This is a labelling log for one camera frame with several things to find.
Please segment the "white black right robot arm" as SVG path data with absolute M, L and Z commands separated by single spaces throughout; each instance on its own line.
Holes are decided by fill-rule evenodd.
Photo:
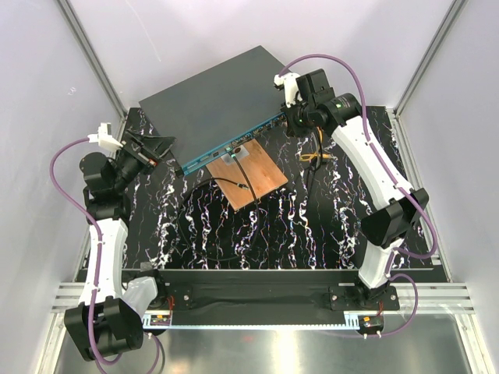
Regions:
M 281 109 L 287 133 L 304 136 L 314 129 L 323 130 L 348 156 L 373 200 L 375 211 L 361 220 L 367 247 L 351 292 L 358 306 L 371 309 L 388 286 L 395 250 L 420 218 L 414 205 L 424 208 L 429 196 L 425 189 L 415 190 L 398 172 L 380 148 L 356 97 L 336 95 L 324 70 L 303 76 L 294 72 L 276 75 L 274 85 L 285 95 Z

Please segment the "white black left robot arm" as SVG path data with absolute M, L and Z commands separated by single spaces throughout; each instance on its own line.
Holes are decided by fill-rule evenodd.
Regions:
M 124 283 L 122 261 L 131 215 L 126 189 L 138 175 L 152 173 L 175 141 L 130 131 L 117 140 L 105 128 L 84 138 L 115 156 L 93 152 L 80 161 L 86 186 L 77 209 L 89 224 L 90 258 L 83 291 L 76 307 L 65 311 L 64 323 L 83 359 L 101 367 L 141 348 L 145 312 L 169 301 L 158 270 L 141 270 Z

